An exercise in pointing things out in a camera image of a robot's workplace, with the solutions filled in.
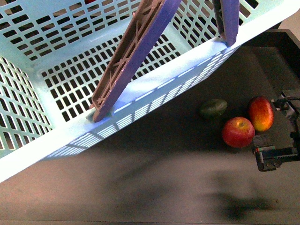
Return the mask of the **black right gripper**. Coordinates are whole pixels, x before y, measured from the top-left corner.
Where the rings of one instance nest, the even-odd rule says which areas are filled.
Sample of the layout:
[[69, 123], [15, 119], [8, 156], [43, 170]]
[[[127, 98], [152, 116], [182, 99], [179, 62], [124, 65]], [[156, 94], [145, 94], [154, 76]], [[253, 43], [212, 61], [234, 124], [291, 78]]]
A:
[[283, 91], [270, 104], [274, 123], [252, 141], [252, 152], [261, 172], [275, 171], [283, 163], [300, 160], [300, 93]]

